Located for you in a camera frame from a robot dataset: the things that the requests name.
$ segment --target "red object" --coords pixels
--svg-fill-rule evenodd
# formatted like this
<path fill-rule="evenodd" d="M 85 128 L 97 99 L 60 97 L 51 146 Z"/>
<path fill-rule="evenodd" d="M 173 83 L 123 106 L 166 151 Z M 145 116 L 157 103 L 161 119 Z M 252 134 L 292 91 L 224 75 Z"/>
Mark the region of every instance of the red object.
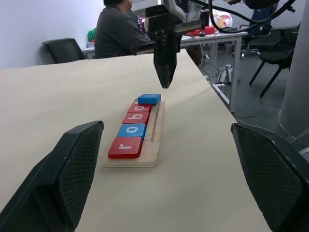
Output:
<path fill-rule="evenodd" d="M 133 103 L 129 110 L 128 113 L 140 113 L 140 112 L 148 112 L 150 113 L 151 111 L 151 105 L 150 104 L 137 104 Z"/>
<path fill-rule="evenodd" d="M 141 146 L 141 137 L 115 138 L 108 153 L 108 158 L 136 159 L 140 157 Z"/>
<path fill-rule="evenodd" d="M 123 124 L 145 123 L 147 125 L 148 120 L 149 120 L 149 113 L 147 112 L 127 113 L 122 123 Z"/>
<path fill-rule="evenodd" d="M 205 29 L 199 29 L 199 30 L 193 30 L 187 33 L 187 35 L 189 36 L 199 36 L 199 34 L 201 32 L 205 32 L 206 35 L 210 35 L 210 34 L 214 34 L 215 33 L 215 29 L 212 26 L 209 27 L 205 27 Z"/>

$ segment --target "black hair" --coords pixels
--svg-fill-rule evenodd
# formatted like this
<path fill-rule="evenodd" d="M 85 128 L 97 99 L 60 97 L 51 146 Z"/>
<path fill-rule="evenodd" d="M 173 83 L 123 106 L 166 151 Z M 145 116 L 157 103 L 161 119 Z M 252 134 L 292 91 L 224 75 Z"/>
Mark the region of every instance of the black hair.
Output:
<path fill-rule="evenodd" d="M 122 3 L 124 0 L 104 0 L 105 6 L 113 6 Z"/>

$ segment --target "wooden board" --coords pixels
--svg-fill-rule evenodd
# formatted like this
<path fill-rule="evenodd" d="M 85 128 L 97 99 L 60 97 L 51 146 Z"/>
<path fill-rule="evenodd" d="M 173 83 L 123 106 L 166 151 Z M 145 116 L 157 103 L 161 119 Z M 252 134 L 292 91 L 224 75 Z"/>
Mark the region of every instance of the wooden board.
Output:
<path fill-rule="evenodd" d="M 104 121 L 98 165 L 75 232 L 271 232 L 230 128 L 236 122 L 185 50 L 169 89 L 153 54 L 0 70 L 0 210 L 66 131 Z M 143 93 L 165 97 L 156 168 L 105 168 L 101 154 Z"/>
<path fill-rule="evenodd" d="M 112 134 L 108 145 L 103 149 L 103 152 L 101 154 L 101 165 L 110 168 L 155 167 L 159 159 L 159 149 L 164 114 L 164 97 L 162 97 L 161 101 L 157 105 L 154 105 L 151 108 L 144 142 L 140 152 L 140 157 L 138 157 L 137 159 L 109 159 L 108 152 L 112 146 L 114 139 L 117 136 L 119 128 L 122 125 L 122 120 L 127 114 L 127 110 L 128 109 L 125 110 L 124 115 L 118 124 L 117 130 Z"/>

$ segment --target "cable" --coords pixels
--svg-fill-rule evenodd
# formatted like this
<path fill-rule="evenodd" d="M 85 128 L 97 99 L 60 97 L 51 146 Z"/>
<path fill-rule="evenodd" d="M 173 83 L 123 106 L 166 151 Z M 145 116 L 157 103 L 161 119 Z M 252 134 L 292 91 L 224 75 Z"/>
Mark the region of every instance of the cable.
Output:
<path fill-rule="evenodd" d="M 195 2 L 195 3 L 197 3 L 197 4 L 200 4 L 200 5 L 202 5 L 202 6 L 209 7 L 209 4 L 208 4 L 208 3 L 205 3 L 205 2 L 200 1 L 200 0 L 190 0 L 190 1 Z M 226 9 L 226 8 L 222 8 L 222 7 L 220 7 L 220 6 L 212 6 L 212 8 L 215 9 L 215 10 L 228 12 L 228 13 L 230 13 L 230 14 L 232 14 L 232 15 L 236 15 L 236 16 L 238 16 L 238 17 L 240 17 L 240 18 L 242 18 L 242 19 L 244 19 L 244 20 L 246 20 L 246 21 L 248 21 L 248 22 L 252 22 L 252 23 L 255 23 L 255 22 L 256 22 L 255 20 L 249 19 L 249 18 L 247 18 L 246 16 L 244 16 L 244 15 L 238 13 L 238 12 L 235 12 L 235 11 L 232 11 L 232 10 L 229 10 L 229 9 Z"/>
<path fill-rule="evenodd" d="M 217 74 L 215 75 L 215 76 L 212 76 L 211 74 L 210 74 L 210 72 L 209 71 L 205 71 L 202 67 L 199 67 L 199 69 L 201 69 L 204 73 L 206 73 L 209 77 L 211 77 L 211 78 L 217 78 Z"/>
<path fill-rule="evenodd" d="M 229 9 L 226 9 L 226 8 L 222 8 L 222 7 L 217 7 L 217 6 L 213 6 L 212 5 L 212 0 L 209 0 L 209 4 L 207 3 L 204 3 L 202 1 L 199 1 L 199 0 L 191 0 L 197 4 L 200 4 L 202 6 L 208 6 L 209 8 L 209 15 L 210 15 L 210 19 L 211 19 L 211 23 L 212 25 L 219 31 L 219 32 L 222 32 L 222 33 L 226 33 L 226 34 L 235 34 L 235 33 L 239 33 L 239 32 L 244 32 L 244 31 L 248 31 L 252 28 L 255 28 L 265 22 L 268 22 L 268 21 L 271 21 L 273 20 L 274 18 L 278 17 L 279 15 L 281 15 L 285 10 L 290 10 L 291 9 L 291 5 L 295 2 L 295 0 L 288 0 L 279 10 L 277 10 L 275 13 L 271 14 L 267 19 L 265 20 L 261 20 L 261 21 L 256 21 L 256 20 L 252 20 L 252 19 L 249 19 L 237 12 L 234 12 L 234 11 L 231 11 Z M 246 20 L 246 21 L 249 21 L 249 22 L 253 22 L 253 23 L 256 23 L 255 25 L 253 26 L 250 26 L 246 29 L 242 29 L 242 30 L 237 30 L 237 31 L 229 31 L 229 30 L 224 30 L 224 29 L 221 29 L 220 27 L 218 27 L 218 25 L 216 24 L 216 22 L 214 21 L 214 17 L 213 17 L 213 9 L 217 9 L 217 10 L 221 10 L 221 11 L 225 11 L 225 12 L 228 12 L 228 13 L 231 13 L 233 15 L 236 15 L 238 17 L 241 17 L 242 19 Z"/>
<path fill-rule="evenodd" d="M 215 58 L 215 56 L 217 55 L 217 53 L 218 53 L 218 43 L 217 43 L 217 37 L 216 37 L 216 34 L 214 34 L 213 35 L 214 37 L 215 37 L 215 45 L 217 45 L 217 49 L 216 49 L 216 52 L 213 54 L 213 56 L 212 56 L 212 58 L 211 58 L 211 62 L 210 62 L 210 64 L 211 64 L 211 66 L 212 67 L 214 67 L 217 71 L 219 71 L 219 69 L 218 68 L 216 68 L 213 64 L 212 64 L 212 61 L 213 61 L 213 59 Z"/>
<path fill-rule="evenodd" d="M 219 71 L 219 69 L 218 69 L 216 66 L 214 66 L 211 62 L 210 62 L 210 65 L 211 65 L 215 70 Z"/>
<path fill-rule="evenodd" d="M 229 9 L 226 9 L 226 8 L 223 8 L 223 7 L 219 7 L 219 6 L 213 6 L 212 5 L 212 0 L 209 0 L 209 4 L 205 3 L 205 2 L 202 2 L 200 0 L 190 0 L 192 2 L 195 2 L 197 4 L 200 4 L 202 6 L 206 6 L 206 7 L 209 7 L 209 4 L 211 4 L 212 8 L 215 9 L 215 10 L 219 10 L 219 11 L 224 11 L 224 12 L 228 12 L 230 14 L 233 14 L 233 15 L 236 15 L 248 22 L 252 22 L 252 23 L 265 23 L 265 22 L 268 22 L 271 20 L 273 20 L 274 18 L 278 17 L 279 15 L 281 15 L 284 11 L 288 10 L 288 11 L 295 11 L 293 8 L 292 8 L 292 4 L 296 1 L 296 0 L 288 0 L 279 10 L 277 10 L 276 12 L 272 13 L 268 18 L 264 19 L 264 20 L 253 20 L 253 19 L 250 19 L 250 18 L 247 18 L 246 16 L 238 13 L 238 12 L 235 12 L 235 11 L 232 11 L 232 10 L 229 10 Z"/>
<path fill-rule="evenodd" d="M 189 36 L 192 37 L 192 38 L 194 38 L 194 39 L 196 39 L 196 41 L 198 42 L 199 46 L 201 47 L 201 51 L 202 51 L 202 62 L 201 62 L 201 64 L 199 65 L 199 66 L 201 67 L 202 64 L 203 64 L 203 61 L 204 61 L 204 51 L 203 51 L 202 44 L 201 44 L 201 42 L 200 42 L 195 36 L 191 36 L 191 35 L 189 35 Z"/>

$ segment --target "green object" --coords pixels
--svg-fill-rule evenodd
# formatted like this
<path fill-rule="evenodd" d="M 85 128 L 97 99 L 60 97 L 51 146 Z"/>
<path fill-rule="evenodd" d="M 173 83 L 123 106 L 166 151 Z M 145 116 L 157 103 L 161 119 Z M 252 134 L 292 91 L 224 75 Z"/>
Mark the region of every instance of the green object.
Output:
<path fill-rule="evenodd" d="M 88 32 L 88 40 L 89 40 L 89 42 L 94 42 L 95 36 L 96 36 L 96 32 L 97 32 L 96 28 L 94 28 L 93 30 L 90 30 Z"/>

